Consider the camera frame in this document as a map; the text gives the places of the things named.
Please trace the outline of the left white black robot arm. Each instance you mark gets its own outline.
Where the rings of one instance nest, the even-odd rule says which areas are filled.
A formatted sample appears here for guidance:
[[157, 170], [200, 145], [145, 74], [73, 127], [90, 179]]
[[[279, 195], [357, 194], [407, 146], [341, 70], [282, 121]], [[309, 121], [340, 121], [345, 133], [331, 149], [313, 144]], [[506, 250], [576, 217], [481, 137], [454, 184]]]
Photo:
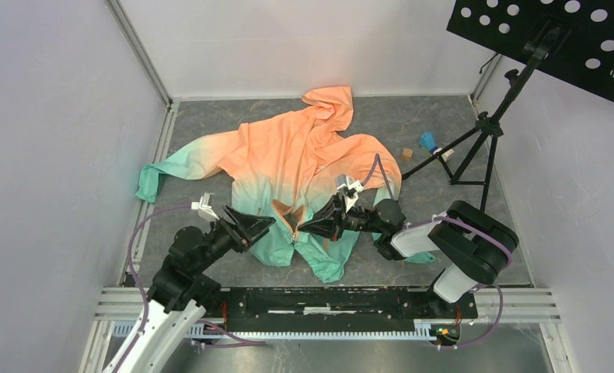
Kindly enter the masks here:
[[230, 251], [251, 249], [276, 221], [229, 206], [221, 218], [205, 200], [182, 204], [180, 209], [196, 211], [210, 229], [180, 229], [148, 289], [137, 272], [131, 271], [141, 293], [142, 310], [105, 372], [160, 372], [191, 326], [204, 316], [215, 315], [222, 306], [221, 285], [205, 275], [206, 269]]

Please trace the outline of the small wooden cube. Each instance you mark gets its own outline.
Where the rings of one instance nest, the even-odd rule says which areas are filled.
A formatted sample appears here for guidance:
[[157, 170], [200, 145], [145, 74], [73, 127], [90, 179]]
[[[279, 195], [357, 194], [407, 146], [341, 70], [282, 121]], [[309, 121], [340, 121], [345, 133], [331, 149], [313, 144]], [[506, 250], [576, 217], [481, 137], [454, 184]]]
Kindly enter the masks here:
[[404, 162], [409, 162], [413, 159], [413, 149], [412, 148], [403, 148], [401, 152], [401, 159]]

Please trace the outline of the black tripod stand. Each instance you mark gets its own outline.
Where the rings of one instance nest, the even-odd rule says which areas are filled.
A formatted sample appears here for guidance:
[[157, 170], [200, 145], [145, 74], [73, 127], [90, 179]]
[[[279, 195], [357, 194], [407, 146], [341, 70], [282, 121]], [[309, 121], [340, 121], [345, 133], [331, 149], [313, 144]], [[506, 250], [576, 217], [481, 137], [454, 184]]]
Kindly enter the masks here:
[[[402, 178], [404, 180], [409, 179], [414, 173], [437, 160], [444, 168], [451, 185], [481, 186], [483, 188], [480, 199], [480, 210], [485, 211], [490, 191], [490, 182], [494, 170], [494, 160], [497, 152], [498, 138], [504, 135], [501, 128], [501, 118], [505, 115], [510, 105], [516, 100], [518, 95], [524, 89], [527, 81], [532, 77], [536, 69], [549, 57], [550, 54], [555, 52], [555, 50], [567, 38], [569, 33], [570, 31], [561, 25], [546, 25], [538, 35], [535, 43], [528, 43], [525, 45], [524, 50], [529, 52], [529, 58], [525, 64], [525, 67], [522, 70], [518, 70], [516, 68], [511, 69], [504, 74], [504, 77], [509, 82], [510, 88], [495, 112], [493, 114], [489, 114], [487, 111], [479, 113], [473, 128], [443, 148], [445, 151], [451, 148], [454, 149], [457, 145], [466, 141], [474, 134], [478, 136], [467, 155], [461, 161], [455, 171], [451, 171], [447, 163], [444, 162], [439, 155], [433, 154], [422, 163], [404, 172]], [[476, 157], [476, 154], [480, 150], [481, 146], [486, 143], [486, 140], [490, 140], [490, 150], [488, 153], [484, 179], [475, 181], [463, 180], [463, 173], [468, 169], [470, 163]]]

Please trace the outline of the small white block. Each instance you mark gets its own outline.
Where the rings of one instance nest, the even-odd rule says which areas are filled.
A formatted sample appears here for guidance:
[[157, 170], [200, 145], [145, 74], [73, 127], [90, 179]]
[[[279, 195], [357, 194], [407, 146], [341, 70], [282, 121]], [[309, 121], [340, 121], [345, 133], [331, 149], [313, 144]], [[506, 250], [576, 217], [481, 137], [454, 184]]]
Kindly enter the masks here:
[[434, 154], [439, 155], [444, 162], [447, 162], [455, 154], [455, 150], [451, 148], [445, 151], [443, 148], [437, 148]]

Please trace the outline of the orange and mint hooded jacket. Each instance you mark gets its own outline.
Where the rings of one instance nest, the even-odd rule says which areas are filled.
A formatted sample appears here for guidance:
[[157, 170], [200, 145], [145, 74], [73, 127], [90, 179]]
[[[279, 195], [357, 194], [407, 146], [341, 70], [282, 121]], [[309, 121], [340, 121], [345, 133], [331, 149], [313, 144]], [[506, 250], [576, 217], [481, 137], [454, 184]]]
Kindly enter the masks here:
[[339, 281], [358, 240], [346, 231], [335, 242], [299, 231], [347, 175], [375, 191], [381, 201], [399, 195], [402, 173], [391, 152], [369, 134], [342, 136], [354, 115], [351, 89], [334, 86], [303, 96], [305, 107], [234, 131], [208, 134], [140, 172], [136, 197], [154, 203], [164, 176], [202, 180], [224, 172], [232, 177], [237, 211], [275, 219], [252, 248], [263, 264], [287, 267], [299, 254], [324, 283]]

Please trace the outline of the black perforated tray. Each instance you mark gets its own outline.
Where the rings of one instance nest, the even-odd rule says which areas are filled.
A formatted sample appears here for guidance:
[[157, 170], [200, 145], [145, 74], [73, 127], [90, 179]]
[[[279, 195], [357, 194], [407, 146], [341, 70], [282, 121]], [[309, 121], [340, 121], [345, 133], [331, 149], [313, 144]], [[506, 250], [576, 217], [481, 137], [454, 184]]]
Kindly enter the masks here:
[[457, 1], [447, 30], [614, 103], [614, 1]]

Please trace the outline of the blue block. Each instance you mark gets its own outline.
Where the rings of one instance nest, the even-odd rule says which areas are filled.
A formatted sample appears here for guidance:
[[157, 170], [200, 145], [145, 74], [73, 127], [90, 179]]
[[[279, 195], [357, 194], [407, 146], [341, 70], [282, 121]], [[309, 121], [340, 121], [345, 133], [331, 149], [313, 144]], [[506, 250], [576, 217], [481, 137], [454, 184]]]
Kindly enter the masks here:
[[433, 154], [438, 150], [438, 145], [431, 132], [425, 132], [419, 139], [419, 145], [427, 152]]

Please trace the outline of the aluminium frame rail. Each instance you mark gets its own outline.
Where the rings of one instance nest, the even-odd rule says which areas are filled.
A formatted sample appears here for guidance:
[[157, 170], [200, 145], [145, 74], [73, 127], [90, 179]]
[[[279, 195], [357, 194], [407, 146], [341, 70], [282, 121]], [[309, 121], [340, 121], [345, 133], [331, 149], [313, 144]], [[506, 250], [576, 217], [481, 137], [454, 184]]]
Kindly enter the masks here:
[[[561, 323], [553, 294], [544, 288], [503, 288], [503, 301], [494, 288], [485, 288], [466, 305], [475, 309], [477, 317], [464, 317], [464, 322], [491, 323], [501, 314], [503, 323]], [[133, 288], [104, 288], [96, 306], [94, 319], [99, 321], [134, 320], [142, 310], [142, 300]]]

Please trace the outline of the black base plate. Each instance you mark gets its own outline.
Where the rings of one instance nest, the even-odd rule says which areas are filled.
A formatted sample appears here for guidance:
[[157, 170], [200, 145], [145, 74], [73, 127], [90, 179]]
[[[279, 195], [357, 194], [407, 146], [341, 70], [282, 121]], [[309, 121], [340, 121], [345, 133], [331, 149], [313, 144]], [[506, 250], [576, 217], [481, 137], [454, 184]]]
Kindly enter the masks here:
[[478, 316], [472, 295], [456, 303], [426, 288], [229, 288], [208, 302], [206, 319], [230, 332], [411, 331], [414, 321], [444, 324]]

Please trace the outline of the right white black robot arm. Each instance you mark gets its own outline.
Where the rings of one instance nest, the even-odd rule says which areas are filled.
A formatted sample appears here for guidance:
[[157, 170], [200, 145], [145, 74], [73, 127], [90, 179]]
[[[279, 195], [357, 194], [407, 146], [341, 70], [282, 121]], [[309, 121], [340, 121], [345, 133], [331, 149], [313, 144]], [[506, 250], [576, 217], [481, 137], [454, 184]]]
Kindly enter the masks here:
[[437, 317], [453, 312], [462, 296], [481, 285], [492, 285], [512, 264], [518, 247], [516, 233], [483, 211], [463, 201], [421, 223], [407, 222], [397, 200], [387, 198], [373, 208], [352, 207], [339, 194], [312, 219], [298, 226], [335, 242], [345, 232], [376, 234], [374, 245], [387, 260], [406, 260], [439, 251], [451, 262], [436, 277], [427, 294], [427, 309]]

